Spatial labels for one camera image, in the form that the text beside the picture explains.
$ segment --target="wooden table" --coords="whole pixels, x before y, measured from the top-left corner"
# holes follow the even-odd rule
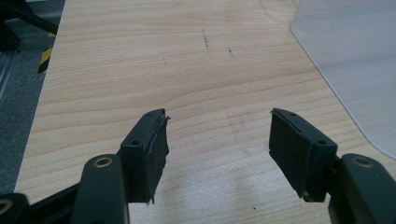
[[[290,32],[294,0],[67,0],[16,191],[31,203],[77,183],[163,107],[170,154],[134,223],[329,223],[268,154],[273,107],[339,145],[396,163],[364,138]]]

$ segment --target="gray floor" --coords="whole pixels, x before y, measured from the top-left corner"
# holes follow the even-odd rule
[[[29,3],[39,16],[59,23],[64,0]],[[22,40],[48,35],[24,21],[7,25]],[[21,168],[26,143],[45,75],[38,74],[43,49],[22,50],[14,64],[0,98],[0,194],[13,192]]]

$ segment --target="transparent plastic sheet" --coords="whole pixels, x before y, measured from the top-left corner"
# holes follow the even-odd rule
[[[365,136],[396,159],[396,1],[301,0],[291,30]]]

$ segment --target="light wood tabletop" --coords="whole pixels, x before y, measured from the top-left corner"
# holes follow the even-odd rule
[[[16,191],[31,203],[116,153],[165,108],[170,153],[133,223],[330,223],[270,157],[273,107],[298,113],[396,177],[290,31],[295,0],[67,0]]]

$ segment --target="scratch mark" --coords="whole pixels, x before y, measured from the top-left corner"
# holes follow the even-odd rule
[[[233,51],[231,50],[231,48],[230,47],[227,47],[227,48],[228,48],[228,52],[230,53],[231,57],[234,58],[235,56],[233,56]]]
[[[209,53],[209,39],[205,35],[205,30],[204,29],[202,29],[202,36],[204,37],[207,53],[210,55],[210,53]]]

